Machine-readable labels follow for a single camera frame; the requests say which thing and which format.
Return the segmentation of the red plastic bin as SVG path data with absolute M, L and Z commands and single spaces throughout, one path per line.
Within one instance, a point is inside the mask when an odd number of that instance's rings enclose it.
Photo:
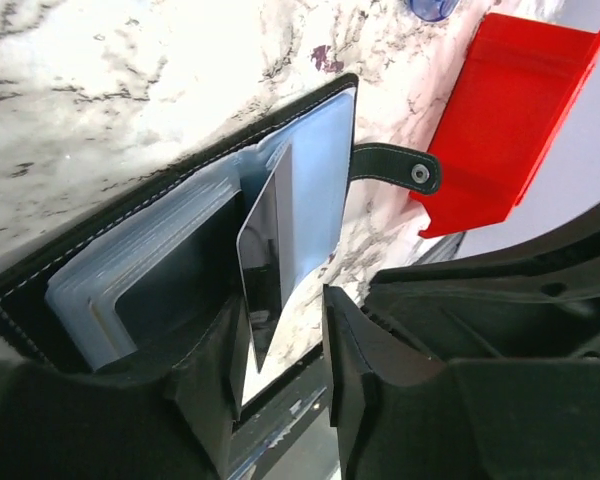
M 428 147 L 439 190 L 414 194 L 423 238 L 505 221 L 524 198 L 600 55 L 588 32 L 499 13 L 482 20 Z

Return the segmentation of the dark credit card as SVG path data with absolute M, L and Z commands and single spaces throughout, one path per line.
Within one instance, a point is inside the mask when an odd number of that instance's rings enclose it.
M 244 216 L 244 195 L 238 192 L 118 293 L 114 311 L 133 350 L 223 303 L 234 286 Z

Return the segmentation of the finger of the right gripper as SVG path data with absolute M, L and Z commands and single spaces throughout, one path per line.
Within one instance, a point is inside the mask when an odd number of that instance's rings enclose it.
M 512 247 L 383 270 L 362 310 L 437 358 L 600 358 L 600 202 Z

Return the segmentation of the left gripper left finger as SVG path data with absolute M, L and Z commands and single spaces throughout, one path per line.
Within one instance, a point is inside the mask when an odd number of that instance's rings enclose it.
M 0 479 L 222 479 L 241 409 L 240 299 L 93 374 L 0 361 Z

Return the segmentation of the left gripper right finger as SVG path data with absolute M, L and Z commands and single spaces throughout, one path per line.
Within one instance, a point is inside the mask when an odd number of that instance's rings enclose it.
M 346 479 L 600 479 L 600 359 L 441 362 L 323 290 Z

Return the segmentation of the black card holder wallet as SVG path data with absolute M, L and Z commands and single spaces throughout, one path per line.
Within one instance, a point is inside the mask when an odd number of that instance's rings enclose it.
M 245 206 L 240 230 L 270 157 L 286 141 L 290 297 L 336 250 L 352 182 L 379 180 L 424 195 L 441 186 L 434 156 L 355 143 L 358 83 L 353 74 L 338 77 L 168 168 L 0 273 L 0 336 L 23 357 L 69 373 L 95 371 L 142 349 L 132 349 L 114 311 L 118 293 L 238 192 Z

